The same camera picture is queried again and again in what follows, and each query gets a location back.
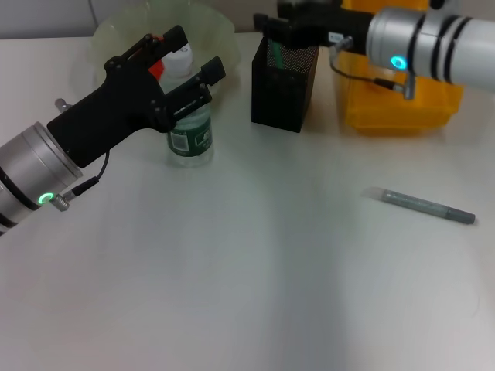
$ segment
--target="bottle cap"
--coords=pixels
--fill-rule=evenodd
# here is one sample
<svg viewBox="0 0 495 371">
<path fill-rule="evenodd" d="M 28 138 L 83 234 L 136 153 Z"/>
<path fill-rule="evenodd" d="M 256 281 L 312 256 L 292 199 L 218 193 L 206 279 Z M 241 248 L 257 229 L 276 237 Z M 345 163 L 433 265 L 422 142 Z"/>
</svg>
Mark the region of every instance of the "bottle cap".
<svg viewBox="0 0 495 371">
<path fill-rule="evenodd" d="M 186 44 L 175 53 L 169 53 L 162 58 L 165 73 L 171 77 L 184 77 L 191 73 L 193 67 L 193 51 Z"/>
</svg>

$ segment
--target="marker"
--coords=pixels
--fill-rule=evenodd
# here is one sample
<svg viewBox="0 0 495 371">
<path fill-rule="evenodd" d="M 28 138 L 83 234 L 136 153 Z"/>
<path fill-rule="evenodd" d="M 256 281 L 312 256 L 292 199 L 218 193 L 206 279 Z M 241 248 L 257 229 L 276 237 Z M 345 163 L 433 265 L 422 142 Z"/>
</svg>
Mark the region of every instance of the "marker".
<svg viewBox="0 0 495 371">
<path fill-rule="evenodd" d="M 459 223 L 473 224 L 476 220 L 476 216 L 472 213 L 467 213 L 466 211 L 454 209 L 453 207 L 440 205 L 439 203 L 432 203 L 431 201 L 426 201 L 425 199 L 418 199 L 416 197 L 404 195 L 402 193 L 391 191 L 390 189 L 372 187 L 366 189 L 363 192 L 363 195 L 372 199 L 383 201 L 384 203 L 391 203 L 392 205 L 438 216 L 443 219 L 454 220 Z"/>
</svg>

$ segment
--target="bottle label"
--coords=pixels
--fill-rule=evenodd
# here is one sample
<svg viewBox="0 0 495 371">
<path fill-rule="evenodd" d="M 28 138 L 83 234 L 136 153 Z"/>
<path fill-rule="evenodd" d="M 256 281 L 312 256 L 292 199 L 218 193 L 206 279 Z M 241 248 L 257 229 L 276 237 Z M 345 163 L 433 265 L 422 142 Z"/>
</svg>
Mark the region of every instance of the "bottle label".
<svg viewBox="0 0 495 371">
<path fill-rule="evenodd" d="M 211 119 L 192 129 L 178 129 L 177 127 L 167 134 L 169 147 L 176 155 L 195 157 L 203 154 L 213 144 L 211 135 Z"/>
</svg>

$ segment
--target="pen holder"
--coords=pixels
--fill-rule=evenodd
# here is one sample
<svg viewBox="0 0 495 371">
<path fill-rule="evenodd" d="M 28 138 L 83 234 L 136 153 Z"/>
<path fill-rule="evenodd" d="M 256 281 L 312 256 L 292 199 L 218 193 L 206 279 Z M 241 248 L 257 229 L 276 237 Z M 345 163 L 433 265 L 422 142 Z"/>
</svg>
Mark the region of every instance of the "pen holder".
<svg viewBox="0 0 495 371">
<path fill-rule="evenodd" d="M 299 133 L 311 101 L 318 47 L 286 49 L 263 38 L 252 67 L 251 121 Z"/>
</svg>

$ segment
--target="yellow container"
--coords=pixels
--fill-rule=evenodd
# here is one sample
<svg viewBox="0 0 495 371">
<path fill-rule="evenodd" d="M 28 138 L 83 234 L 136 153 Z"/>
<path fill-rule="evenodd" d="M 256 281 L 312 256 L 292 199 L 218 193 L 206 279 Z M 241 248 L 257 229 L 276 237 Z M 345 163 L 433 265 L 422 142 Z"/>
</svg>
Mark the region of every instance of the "yellow container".
<svg viewBox="0 0 495 371">
<path fill-rule="evenodd" d="M 378 12 L 384 6 L 427 9 L 428 0 L 344 0 L 346 9 Z M 404 83 L 405 74 L 370 65 L 365 56 L 339 55 L 339 67 L 355 76 L 382 77 Z M 358 80 L 336 77 L 340 117 L 361 134 L 410 135 L 445 126 L 455 114 L 463 89 L 447 83 L 417 78 L 414 100 L 400 93 Z"/>
</svg>

